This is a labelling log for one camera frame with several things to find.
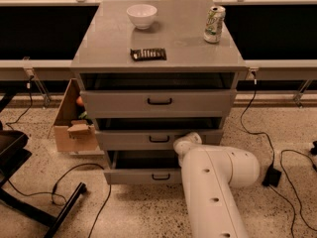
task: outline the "table top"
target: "table top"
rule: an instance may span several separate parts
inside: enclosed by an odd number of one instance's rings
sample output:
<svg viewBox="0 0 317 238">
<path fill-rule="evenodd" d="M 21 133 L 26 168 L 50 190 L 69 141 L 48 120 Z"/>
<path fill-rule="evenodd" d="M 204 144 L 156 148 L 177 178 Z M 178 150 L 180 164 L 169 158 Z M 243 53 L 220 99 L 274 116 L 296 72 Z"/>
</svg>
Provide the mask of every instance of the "table top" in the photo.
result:
<svg viewBox="0 0 317 238">
<path fill-rule="evenodd" d="M 155 22 L 139 30 L 127 8 L 146 3 L 158 8 Z M 211 0 L 104 0 L 71 64 L 72 69 L 246 70 L 226 26 L 220 43 L 203 38 Z M 130 49 L 165 48 L 167 60 L 134 61 Z"/>
</svg>

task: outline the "white robotic arm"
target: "white robotic arm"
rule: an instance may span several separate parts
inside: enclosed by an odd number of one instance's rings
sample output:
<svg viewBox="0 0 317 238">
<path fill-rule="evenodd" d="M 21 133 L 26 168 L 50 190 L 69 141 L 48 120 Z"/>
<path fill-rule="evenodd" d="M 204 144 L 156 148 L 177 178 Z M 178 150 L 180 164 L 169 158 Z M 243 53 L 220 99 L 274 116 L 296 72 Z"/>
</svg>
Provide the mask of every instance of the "white robotic arm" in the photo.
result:
<svg viewBox="0 0 317 238">
<path fill-rule="evenodd" d="M 258 179 L 257 158 L 246 151 L 202 145 L 197 133 L 177 139 L 179 164 L 194 238 L 246 238 L 232 187 L 251 185 Z"/>
</svg>

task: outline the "brown box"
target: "brown box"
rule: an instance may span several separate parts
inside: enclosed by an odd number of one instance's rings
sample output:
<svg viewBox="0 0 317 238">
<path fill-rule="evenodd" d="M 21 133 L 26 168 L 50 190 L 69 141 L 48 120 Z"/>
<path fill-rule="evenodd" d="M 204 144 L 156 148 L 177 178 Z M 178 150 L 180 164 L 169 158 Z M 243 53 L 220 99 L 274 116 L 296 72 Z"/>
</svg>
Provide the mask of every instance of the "brown box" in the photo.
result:
<svg viewBox="0 0 317 238">
<path fill-rule="evenodd" d="M 54 136 L 59 152 L 94 151 L 98 147 L 93 125 L 78 120 L 84 111 L 76 104 L 79 96 L 76 79 L 71 79 L 53 123 Z"/>
</svg>

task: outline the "black drawer handle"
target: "black drawer handle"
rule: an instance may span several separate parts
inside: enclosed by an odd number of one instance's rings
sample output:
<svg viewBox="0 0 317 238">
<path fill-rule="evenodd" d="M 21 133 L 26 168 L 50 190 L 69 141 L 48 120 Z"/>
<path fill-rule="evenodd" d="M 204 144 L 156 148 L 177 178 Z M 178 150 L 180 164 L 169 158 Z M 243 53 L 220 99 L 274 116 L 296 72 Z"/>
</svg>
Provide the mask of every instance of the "black drawer handle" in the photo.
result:
<svg viewBox="0 0 317 238">
<path fill-rule="evenodd" d="M 165 177 L 163 177 L 162 175 L 157 175 L 157 176 L 159 176 L 159 178 L 156 177 L 156 175 L 152 174 L 152 179 L 153 180 L 167 180 L 167 179 L 170 179 L 170 174 L 165 175 Z"/>
<path fill-rule="evenodd" d="M 169 141 L 169 136 L 167 136 L 166 139 L 153 139 L 151 136 L 149 136 L 149 140 L 151 143 L 167 143 Z"/>
<path fill-rule="evenodd" d="M 149 98 L 148 98 L 148 104 L 149 105 L 170 105 L 172 102 L 172 98 L 170 98 L 167 102 L 152 102 Z"/>
</svg>

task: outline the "can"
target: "can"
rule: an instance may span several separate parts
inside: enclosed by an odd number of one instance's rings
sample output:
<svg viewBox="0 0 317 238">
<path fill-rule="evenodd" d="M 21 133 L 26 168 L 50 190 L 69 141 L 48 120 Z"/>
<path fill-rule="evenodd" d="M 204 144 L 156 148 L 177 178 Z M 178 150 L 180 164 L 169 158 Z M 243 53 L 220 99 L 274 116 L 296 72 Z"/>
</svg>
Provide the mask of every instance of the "can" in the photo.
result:
<svg viewBox="0 0 317 238">
<path fill-rule="evenodd" d="M 204 32 L 204 39 L 208 43 L 219 43 L 222 33 L 222 25 L 226 16 L 226 8 L 212 6 L 209 9 Z"/>
</svg>

